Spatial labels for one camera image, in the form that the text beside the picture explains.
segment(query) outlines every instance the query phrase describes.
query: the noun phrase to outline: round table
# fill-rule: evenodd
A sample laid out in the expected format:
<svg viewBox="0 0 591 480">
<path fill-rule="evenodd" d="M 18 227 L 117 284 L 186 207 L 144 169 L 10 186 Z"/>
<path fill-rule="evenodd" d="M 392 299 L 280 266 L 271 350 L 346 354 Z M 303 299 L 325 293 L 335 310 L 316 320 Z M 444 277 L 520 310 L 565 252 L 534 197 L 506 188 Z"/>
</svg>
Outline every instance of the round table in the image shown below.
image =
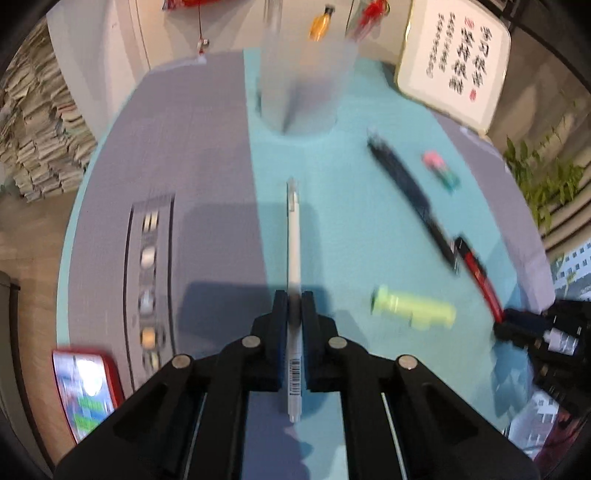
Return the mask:
<svg viewBox="0 0 591 480">
<path fill-rule="evenodd" d="M 258 50 L 215 54 L 205 63 L 159 67 L 135 89 L 74 204 L 60 268 L 58 343 L 111 351 L 126 395 L 148 377 L 137 295 L 147 281 L 139 271 L 144 219 L 154 212 L 162 362 L 180 352 L 210 355 L 247 335 L 254 318 L 271 310 L 273 292 L 286 287 L 286 182 L 294 177 L 302 281 L 319 313 L 375 355 L 417 356 L 484 418 L 506 427 L 528 400 L 527 357 L 495 343 L 476 284 L 465 268 L 455 276 L 441 260 L 371 157 L 367 129 L 394 146 L 447 234 L 471 243 L 503 304 L 551 303 L 539 236 L 498 153 L 403 98 L 387 70 L 366 59 L 356 64 L 330 133 L 282 137 L 259 117 L 258 71 Z M 458 191 L 448 193 L 423 166 L 427 150 L 459 175 Z M 520 203 L 505 215 L 499 198 Z M 549 269 L 547 277 L 551 291 Z M 454 304 L 455 325 L 417 331 L 405 319 L 372 316 L 371 294 L 382 284 Z M 339 396 L 306 393 L 303 401 L 301 422 L 292 426 L 282 397 L 251 395 L 243 478 L 345 477 Z"/>
</svg>

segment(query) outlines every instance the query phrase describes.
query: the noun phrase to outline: phone screen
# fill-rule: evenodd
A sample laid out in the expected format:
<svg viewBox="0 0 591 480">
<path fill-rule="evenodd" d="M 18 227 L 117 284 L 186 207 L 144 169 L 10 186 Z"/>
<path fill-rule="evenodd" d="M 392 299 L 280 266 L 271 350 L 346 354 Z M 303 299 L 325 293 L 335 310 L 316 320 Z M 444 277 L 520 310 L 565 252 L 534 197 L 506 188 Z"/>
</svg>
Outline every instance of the phone screen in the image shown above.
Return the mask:
<svg viewBox="0 0 591 480">
<path fill-rule="evenodd" d="M 79 443 L 115 410 L 105 363 L 101 355 L 54 351 L 53 369 L 61 405 Z"/>
</svg>

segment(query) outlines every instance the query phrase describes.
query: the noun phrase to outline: red phone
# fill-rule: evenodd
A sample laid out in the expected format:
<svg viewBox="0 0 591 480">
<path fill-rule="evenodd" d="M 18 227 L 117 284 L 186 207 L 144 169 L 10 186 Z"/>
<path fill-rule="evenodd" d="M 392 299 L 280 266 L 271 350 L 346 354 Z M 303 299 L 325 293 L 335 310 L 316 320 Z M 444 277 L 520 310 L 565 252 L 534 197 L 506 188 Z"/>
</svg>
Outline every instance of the red phone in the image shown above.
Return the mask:
<svg viewBox="0 0 591 480">
<path fill-rule="evenodd" d="M 119 373 L 113 359 L 97 350 L 58 348 L 52 357 L 61 406 L 79 443 L 123 403 Z"/>
</svg>

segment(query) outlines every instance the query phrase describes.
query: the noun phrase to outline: black marker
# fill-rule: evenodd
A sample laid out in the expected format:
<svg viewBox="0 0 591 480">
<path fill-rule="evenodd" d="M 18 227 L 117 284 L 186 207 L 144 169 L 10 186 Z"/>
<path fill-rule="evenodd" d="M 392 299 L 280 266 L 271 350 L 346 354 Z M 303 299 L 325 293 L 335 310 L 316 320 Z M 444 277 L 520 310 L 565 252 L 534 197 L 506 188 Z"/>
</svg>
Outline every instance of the black marker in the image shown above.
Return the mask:
<svg viewBox="0 0 591 480">
<path fill-rule="evenodd" d="M 459 270 L 456 249 L 452 246 L 453 244 L 446 239 L 441 227 L 439 227 L 433 217 L 433 214 L 431 213 L 431 203 L 421 190 L 421 187 L 418 186 L 417 182 L 384 140 L 377 135 L 370 135 L 368 138 L 368 147 L 375 159 L 381 166 L 383 166 L 384 170 L 388 172 L 393 181 L 396 182 L 398 188 L 402 190 L 437 244 L 443 258 L 457 274 Z"/>
</svg>

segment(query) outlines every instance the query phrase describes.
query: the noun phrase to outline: white pen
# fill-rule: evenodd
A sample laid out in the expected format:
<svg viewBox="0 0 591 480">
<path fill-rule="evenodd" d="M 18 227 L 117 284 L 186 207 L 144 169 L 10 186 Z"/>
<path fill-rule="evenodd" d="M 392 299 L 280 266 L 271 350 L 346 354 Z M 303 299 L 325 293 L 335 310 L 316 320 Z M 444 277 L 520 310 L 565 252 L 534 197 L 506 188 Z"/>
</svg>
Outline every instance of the white pen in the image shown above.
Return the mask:
<svg viewBox="0 0 591 480">
<path fill-rule="evenodd" d="M 300 199 L 296 182 L 287 183 L 287 294 L 289 295 L 289 323 L 287 326 L 287 359 L 289 391 L 287 413 L 290 422 L 301 416 L 301 354 L 302 333 L 300 318 L 301 256 L 300 256 Z"/>
</svg>

